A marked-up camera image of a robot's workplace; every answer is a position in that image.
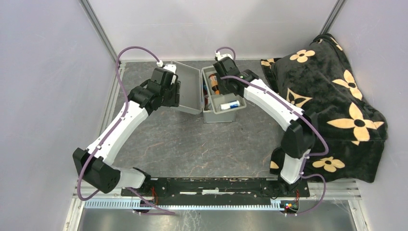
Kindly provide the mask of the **brown glass bottle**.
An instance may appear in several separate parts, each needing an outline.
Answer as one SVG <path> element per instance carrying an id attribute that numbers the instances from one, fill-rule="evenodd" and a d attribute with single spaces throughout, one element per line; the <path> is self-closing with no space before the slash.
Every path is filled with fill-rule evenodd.
<path id="1" fill-rule="evenodd" d="M 209 76 L 210 88 L 215 95 L 220 95 L 219 85 L 216 74 Z"/>

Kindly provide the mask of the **blue white small box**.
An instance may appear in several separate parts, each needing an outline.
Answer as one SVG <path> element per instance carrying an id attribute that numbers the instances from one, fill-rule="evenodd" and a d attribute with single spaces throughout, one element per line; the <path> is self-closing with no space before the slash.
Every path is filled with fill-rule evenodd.
<path id="1" fill-rule="evenodd" d="M 238 100 L 235 100 L 235 101 L 231 101 L 231 102 L 228 102 L 228 103 L 221 104 L 220 105 L 220 110 L 225 111 L 225 110 L 229 110 L 229 109 L 233 109 L 233 108 L 238 108 L 240 106 L 241 106 L 240 102 Z"/>

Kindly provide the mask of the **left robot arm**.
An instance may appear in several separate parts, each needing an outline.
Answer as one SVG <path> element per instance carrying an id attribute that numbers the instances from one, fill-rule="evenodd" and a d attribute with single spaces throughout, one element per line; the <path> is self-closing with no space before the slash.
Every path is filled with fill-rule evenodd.
<path id="1" fill-rule="evenodd" d="M 159 107 L 177 107 L 180 81 L 176 65 L 156 67 L 152 77 L 133 88 L 119 114 L 106 130 L 86 149 L 77 148 L 73 160 L 79 181 L 85 181 L 98 192 L 109 193 L 115 187 L 132 187 L 139 196 L 151 191 L 146 173 L 112 166 L 118 152 L 133 131 Z"/>

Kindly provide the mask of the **grey divider tray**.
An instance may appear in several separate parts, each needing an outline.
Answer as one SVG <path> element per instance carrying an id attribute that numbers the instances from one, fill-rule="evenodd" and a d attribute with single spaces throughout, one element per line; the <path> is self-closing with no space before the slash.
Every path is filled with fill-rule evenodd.
<path id="1" fill-rule="evenodd" d="M 211 88 L 209 82 L 209 76 L 211 74 L 216 74 L 216 71 L 213 66 L 204 67 L 201 69 L 203 82 L 204 82 L 204 111 L 210 111 L 215 115 L 225 114 L 237 110 L 241 110 L 247 107 L 246 101 L 239 95 L 234 95 L 233 93 L 226 94 L 226 95 L 215 95 Z M 238 108 L 233 108 L 225 111 L 220 110 L 220 105 L 224 103 L 228 103 L 231 101 L 238 100 L 241 104 Z"/>

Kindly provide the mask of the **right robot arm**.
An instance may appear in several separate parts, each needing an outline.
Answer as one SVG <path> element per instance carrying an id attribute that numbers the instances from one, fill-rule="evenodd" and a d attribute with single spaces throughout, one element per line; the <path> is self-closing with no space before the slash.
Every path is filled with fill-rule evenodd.
<path id="1" fill-rule="evenodd" d="M 269 88 L 250 70 L 240 71 L 228 55 L 216 58 L 214 68 L 222 93 L 233 93 L 253 102 L 271 116 L 284 131 L 280 149 L 284 153 L 278 191 L 291 196 L 297 191 L 307 155 L 316 141 L 317 115 L 296 107 Z"/>

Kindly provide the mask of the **grey metal case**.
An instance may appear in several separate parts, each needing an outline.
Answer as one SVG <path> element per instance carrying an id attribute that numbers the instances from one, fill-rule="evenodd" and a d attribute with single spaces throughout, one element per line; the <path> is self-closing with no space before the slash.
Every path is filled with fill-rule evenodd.
<path id="1" fill-rule="evenodd" d="M 208 93 L 203 80 L 202 69 L 211 66 L 212 61 L 171 61 L 176 66 L 180 81 L 180 112 L 201 115 L 204 123 L 229 123 L 236 120 L 236 113 L 215 114 L 208 103 Z"/>

